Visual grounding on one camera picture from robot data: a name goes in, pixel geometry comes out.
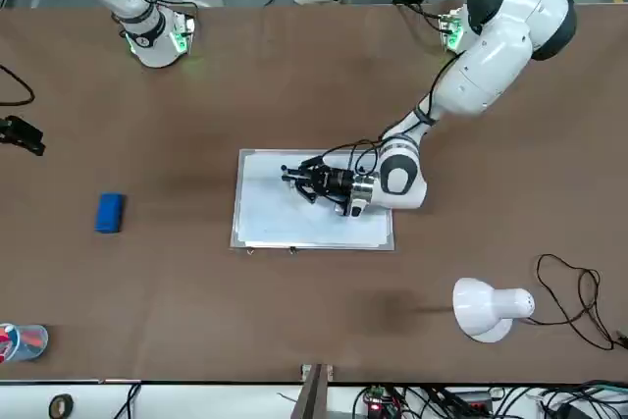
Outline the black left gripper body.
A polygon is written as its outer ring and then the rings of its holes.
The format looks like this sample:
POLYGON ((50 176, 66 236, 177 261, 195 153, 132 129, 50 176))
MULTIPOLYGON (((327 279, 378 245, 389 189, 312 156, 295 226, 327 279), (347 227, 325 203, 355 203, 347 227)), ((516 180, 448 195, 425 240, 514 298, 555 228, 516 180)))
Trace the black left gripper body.
POLYGON ((351 195, 354 176, 348 169, 317 167, 313 170, 313 190, 317 196, 346 201, 351 195))

